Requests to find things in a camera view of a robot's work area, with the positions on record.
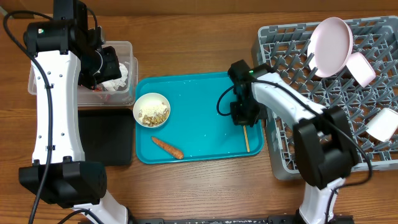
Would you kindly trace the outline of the wooden chopstick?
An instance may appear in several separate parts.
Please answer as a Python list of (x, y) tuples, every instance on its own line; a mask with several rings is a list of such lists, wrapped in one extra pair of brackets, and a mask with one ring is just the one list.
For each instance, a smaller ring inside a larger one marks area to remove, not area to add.
[(243, 126), (243, 133), (244, 133), (244, 139), (245, 139), (245, 143), (246, 143), (247, 153), (250, 153), (251, 150), (250, 150), (250, 145), (249, 145), (248, 133), (247, 133), (246, 126)]

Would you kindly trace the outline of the red snack wrapper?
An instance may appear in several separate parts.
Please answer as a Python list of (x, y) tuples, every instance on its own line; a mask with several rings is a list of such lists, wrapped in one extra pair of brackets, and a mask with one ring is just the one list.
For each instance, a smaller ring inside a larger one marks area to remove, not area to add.
[(106, 92), (106, 88), (102, 85), (98, 85), (95, 90), (93, 90), (93, 93), (100, 98), (103, 101), (107, 101), (109, 98), (109, 95)]

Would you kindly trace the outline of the white tissue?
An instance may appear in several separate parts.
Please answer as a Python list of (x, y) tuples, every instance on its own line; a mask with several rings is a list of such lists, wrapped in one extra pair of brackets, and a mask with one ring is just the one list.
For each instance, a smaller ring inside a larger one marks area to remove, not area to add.
[(119, 70), (121, 72), (121, 78), (115, 80), (109, 80), (99, 85), (104, 89), (104, 91), (117, 91), (120, 88), (124, 88), (127, 86), (127, 78), (128, 78), (128, 69), (122, 63), (119, 63)]

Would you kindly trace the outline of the large white plate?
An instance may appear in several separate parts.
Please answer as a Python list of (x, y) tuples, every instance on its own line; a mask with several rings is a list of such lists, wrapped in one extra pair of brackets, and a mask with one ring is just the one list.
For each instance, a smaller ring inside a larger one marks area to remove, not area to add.
[(352, 49), (353, 35), (347, 23), (338, 17), (327, 18), (311, 35), (307, 55), (313, 57), (308, 66), (317, 68), (317, 77), (330, 77), (346, 65)]

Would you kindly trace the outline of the white paper cup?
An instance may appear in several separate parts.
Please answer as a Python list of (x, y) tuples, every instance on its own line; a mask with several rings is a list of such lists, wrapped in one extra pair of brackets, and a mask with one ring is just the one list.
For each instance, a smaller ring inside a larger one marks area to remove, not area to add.
[(386, 142), (397, 129), (397, 112), (390, 108), (383, 108), (366, 126), (366, 132), (370, 136)]

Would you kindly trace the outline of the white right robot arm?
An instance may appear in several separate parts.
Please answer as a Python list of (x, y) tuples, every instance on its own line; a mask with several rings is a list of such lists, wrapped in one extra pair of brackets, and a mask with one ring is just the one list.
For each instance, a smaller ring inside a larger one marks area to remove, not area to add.
[(292, 130), (295, 164), (306, 182), (304, 199), (293, 215), (269, 216), (268, 223), (353, 223), (333, 213), (337, 193), (358, 163), (345, 112), (301, 95), (267, 64), (249, 68), (233, 63), (228, 76), (236, 101), (229, 115), (235, 125), (253, 126), (271, 110)]

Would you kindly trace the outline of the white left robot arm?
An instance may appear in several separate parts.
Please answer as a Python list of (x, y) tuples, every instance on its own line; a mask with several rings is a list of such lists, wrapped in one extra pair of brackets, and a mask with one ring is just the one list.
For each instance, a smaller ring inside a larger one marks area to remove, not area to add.
[(89, 28), (81, 1), (55, 1), (52, 17), (28, 25), (21, 44), (37, 87), (37, 140), (32, 165), (20, 183), (36, 201), (69, 208), (94, 223), (132, 223), (128, 208), (108, 192), (106, 170), (89, 162), (78, 128), (78, 86), (95, 89), (121, 77), (116, 51), (104, 45), (100, 27)]

